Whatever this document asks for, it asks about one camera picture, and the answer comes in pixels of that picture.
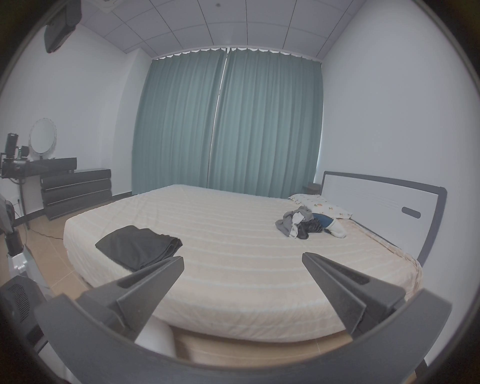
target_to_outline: ceiling tile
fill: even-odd
[[[283,48],[287,51],[316,57],[325,41],[326,39],[323,37],[290,27]]]
[[[85,24],[85,22],[97,11],[98,8],[95,5],[82,0],[82,19],[80,20],[80,24]]]
[[[245,0],[198,0],[207,24],[247,21]]]
[[[115,28],[105,36],[105,39],[121,50],[130,48],[132,45],[138,44],[142,41],[142,39],[132,31],[127,24],[122,24],[118,28]]]
[[[168,3],[169,1],[172,1],[172,0],[151,0],[152,4],[155,6]]]
[[[153,49],[151,49],[150,46],[147,43],[145,43],[144,41],[142,41],[139,44],[135,44],[133,47],[130,47],[130,48],[124,50],[123,52],[129,53],[129,52],[135,51],[137,48],[143,49],[144,52],[150,57],[157,57],[158,56],[156,54],[156,52]]]
[[[288,27],[248,22],[248,44],[252,47],[282,49]]]
[[[347,27],[348,23],[350,23],[352,17],[352,15],[345,13],[336,25],[336,27],[333,29],[332,34],[328,38],[332,41],[337,40],[342,34],[343,30]]]
[[[173,0],[157,7],[172,31],[205,24],[197,0]]]
[[[208,47],[213,44],[206,25],[183,28],[173,33],[185,49]]]
[[[181,45],[171,32],[148,39],[145,43],[147,43],[157,55],[166,55],[182,49]]]
[[[322,47],[322,50],[318,53],[317,58],[319,58],[320,60],[323,60],[327,55],[328,51],[330,50],[330,48],[333,46],[333,44],[334,44],[334,41],[327,40],[324,46]]]
[[[365,4],[365,0],[353,0],[347,9],[347,13],[351,15],[356,14],[360,10],[363,4]]]
[[[352,0],[316,0],[345,12]]]
[[[151,8],[153,4],[150,0],[129,0],[116,7],[113,13],[123,21],[127,21]]]
[[[116,14],[112,12],[104,13],[98,10],[84,25],[92,31],[97,32],[100,36],[105,37],[120,26],[120,24],[122,24],[122,20],[120,20]]]
[[[135,16],[133,19],[127,21],[127,25],[143,40],[171,32],[155,8]]]
[[[290,24],[295,0],[247,0],[249,22]]]
[[[214,45],[247,45],[247,23],[209,24]]]
[[[319,1],[297,0],[290,26],[327,38],[342,15],[342,11]]]

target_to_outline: gray headboard frame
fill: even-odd
[[[381,176],[371,176],[371,175],[361,175],[357,173],[345,173],[345,172],[331,172],[325,171],[324,176],[322,179],[322,186],[320,187],[320,194],[322,194],[322,190],[324,188],[325,176],[326,175],[333,175],[333,176],[343,176],[343,177],[351,177],[355,179],[364,179],[364,180],[371,180],[371,181],[378,181],[381,183],[393,184],[393,185],[400,185],[402,187],[413,188],[420,191],[430,192],[437,195],[437,204],[435,206],[435,212],[433,214],[432,223],[430,225],[430,229],[428,234],[425,238],[425,242],[422,246],[422,249],[419,253],[417,258],[418,262],[421,266],[425,264],[427,257],[432,249],[433,243],[437,237],[438,229],[440,228],[440,224],[442,222],[442,217],[444,215],[445,204],[447,200],[447,190],[444,187],[437,187],[435,185],[430,184],[423,184],[418,183],[415,181],[409,180],[400,180],[400,179],[392,179],[388,177],[381,177]]]

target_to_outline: striped bed sheet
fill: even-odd
[[[154,316],[236,339],[295,342],[344,329],[302,264],[304,252],[402,286],[407,299],[420,288],[416,260],[351,220],[340,220],[344,239],[284,236],[275,221],[296,208],[287,199],[171,185],[68,219],[64,245],[75,270],[97,287],[130,273],[96,249],[108,233],[135,225],[180,238],[185,270]]]

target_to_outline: headboard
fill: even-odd
[[[443,187],[330,171],[324,172],[320,194],[421,265],[432,249],[447,198]]]

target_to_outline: curtain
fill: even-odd
[[[206,187],[212,128],[226,53],[152,61],[132,147],[132,193],[171,184]]]
[[[319,62],[281,53],[228,54],[208,187],[286,198],[313,181],[323,109]]]

